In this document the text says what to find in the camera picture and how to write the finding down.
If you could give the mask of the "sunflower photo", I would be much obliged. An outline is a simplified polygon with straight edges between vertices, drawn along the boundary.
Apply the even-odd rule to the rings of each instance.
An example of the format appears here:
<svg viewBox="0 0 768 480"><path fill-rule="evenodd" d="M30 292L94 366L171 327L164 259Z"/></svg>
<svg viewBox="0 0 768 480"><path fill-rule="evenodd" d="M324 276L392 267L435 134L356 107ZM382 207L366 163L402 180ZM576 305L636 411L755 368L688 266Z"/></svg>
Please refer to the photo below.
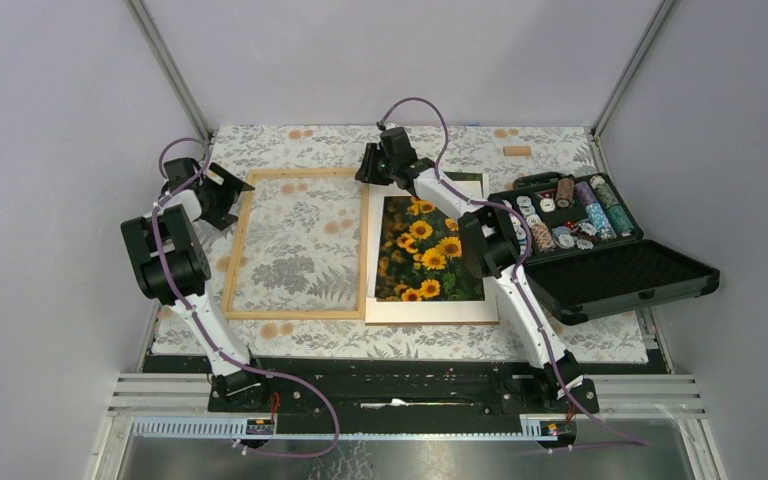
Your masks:
<svg viewBox="0 0 768 480"><path fill-rule="evenodd" d="M482 280L464 261L457 222L431 202L383 198L373 297L389 302L475 302Z"/></svg>

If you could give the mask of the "white mat board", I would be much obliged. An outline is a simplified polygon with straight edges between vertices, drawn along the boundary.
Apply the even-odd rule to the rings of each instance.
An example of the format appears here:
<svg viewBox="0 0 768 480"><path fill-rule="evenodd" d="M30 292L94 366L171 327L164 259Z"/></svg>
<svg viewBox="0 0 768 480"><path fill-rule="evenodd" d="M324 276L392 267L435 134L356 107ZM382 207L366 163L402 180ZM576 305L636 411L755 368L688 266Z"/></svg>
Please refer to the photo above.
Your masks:
<svg viewBox="0 0 768 480"><path fill-rule="evenodd" d="M482 280L486 296L486 299L480 302L389 302L373 297L383 198L386 196L412 197L394 185L372 186L369 190L365 321L442 322L498 320L492 283L480 277L477 278Z"/></svg>

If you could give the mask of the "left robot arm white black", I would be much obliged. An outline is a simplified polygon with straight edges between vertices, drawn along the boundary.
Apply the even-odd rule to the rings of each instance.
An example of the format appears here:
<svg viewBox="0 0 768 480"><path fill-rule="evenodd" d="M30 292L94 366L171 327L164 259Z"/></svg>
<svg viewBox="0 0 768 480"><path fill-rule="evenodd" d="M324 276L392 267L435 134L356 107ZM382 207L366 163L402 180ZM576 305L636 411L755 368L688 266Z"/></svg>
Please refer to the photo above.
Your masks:
<svg viewBox="0 0 768 480"><path fill-rule="evenodd" d="M120 231L142 294L179 315L203 348L215 411L256 411L270 385L255 372L250 349L231 331L208 288L212 277L195 223L218 231L238 218L230 209L251 185L220 166L194 158L162 163L165 183L149 212L121 223Z"/></svg>

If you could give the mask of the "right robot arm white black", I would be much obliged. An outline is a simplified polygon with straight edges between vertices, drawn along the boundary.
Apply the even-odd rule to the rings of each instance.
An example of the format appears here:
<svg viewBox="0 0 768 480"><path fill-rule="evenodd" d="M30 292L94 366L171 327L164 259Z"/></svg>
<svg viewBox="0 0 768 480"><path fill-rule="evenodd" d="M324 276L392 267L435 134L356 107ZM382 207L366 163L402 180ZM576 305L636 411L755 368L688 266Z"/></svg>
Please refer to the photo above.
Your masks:
<svg viewBox="0 0 768 480"><path fill-rule="evenodd" d="M470 273L483 279L497 306L518 335L534 377L533 396L543 410L591 417L586 402L596 398L579 362L549 325L524 272L511 216L503 203L468 194L438 162L418 156L403 127L377 124L380 140L366 145L355 179L369 185L396 186L429 201L458 222L462 258Z"/></svg>

